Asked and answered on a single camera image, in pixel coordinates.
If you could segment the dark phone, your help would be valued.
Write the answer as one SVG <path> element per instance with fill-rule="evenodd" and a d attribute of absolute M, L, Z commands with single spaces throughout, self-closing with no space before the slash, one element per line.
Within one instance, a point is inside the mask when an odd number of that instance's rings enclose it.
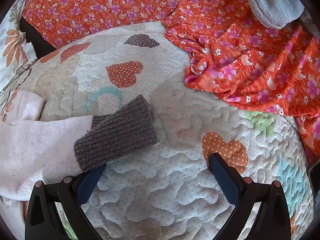
<path fill-rule="evenodd" d="M 308 176 L 310 179 L 313 195 L 314 197 L 317 197 L 320 187 L 320 160 L 317 160 L 310 166 L 308 170 Z"/>

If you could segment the heart patterned quilt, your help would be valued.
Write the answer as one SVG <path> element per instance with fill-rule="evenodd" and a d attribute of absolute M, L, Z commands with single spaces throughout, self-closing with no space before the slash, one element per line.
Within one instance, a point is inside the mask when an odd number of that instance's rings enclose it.
<path fill-rule="evenodd" d="M 138 95 L 154 107 L 158 143 L 107 164 L 83 211 L 103 239 L 212 239 L 233 207 L 204 159 L 204 136 L 219 135 L 244 176 L 281 182 L 292 239 L 313 220 L 305 151 L 292 118 L 235 108 L 184 85 L 188 54 L 160 23 L 90 35 L 23 73 L 17 86 L 46 103 L 42 121 L 113 113 Z"/>

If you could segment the orange floral cloth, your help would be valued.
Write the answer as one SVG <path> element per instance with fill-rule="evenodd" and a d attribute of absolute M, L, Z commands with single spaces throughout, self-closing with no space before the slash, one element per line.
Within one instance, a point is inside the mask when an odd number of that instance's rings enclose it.
<path fill-rule="evenodd" d="M 319 40 L 299 23 L 263 26 L 248 0 L 182 0 L 163 18 L 186 51 L 187 87 L 247 111 L 295 118 L 310 161 L 319 159 Z"/>

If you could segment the white floral pillow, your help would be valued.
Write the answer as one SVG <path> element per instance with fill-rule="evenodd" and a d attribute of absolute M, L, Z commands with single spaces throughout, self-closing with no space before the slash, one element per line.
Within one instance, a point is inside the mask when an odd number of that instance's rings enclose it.
<path fill-rule="evenodd" d="M 37 61 L 32 43 L 20 31 L 20 19 L 26 0 L 16 0 L 1 22 L 1 105 L 20 75 Z"/>

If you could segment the orange floral pillow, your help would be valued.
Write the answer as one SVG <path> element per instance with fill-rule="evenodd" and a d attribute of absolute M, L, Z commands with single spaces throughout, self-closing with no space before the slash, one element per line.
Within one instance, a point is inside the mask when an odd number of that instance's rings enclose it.
<path fill-rule="evenodd" d="M 58 49 L 87 35 L 138 23 L 222 28 L 249 10 L 248 0 L 27 0 L 22 16 Z"/>

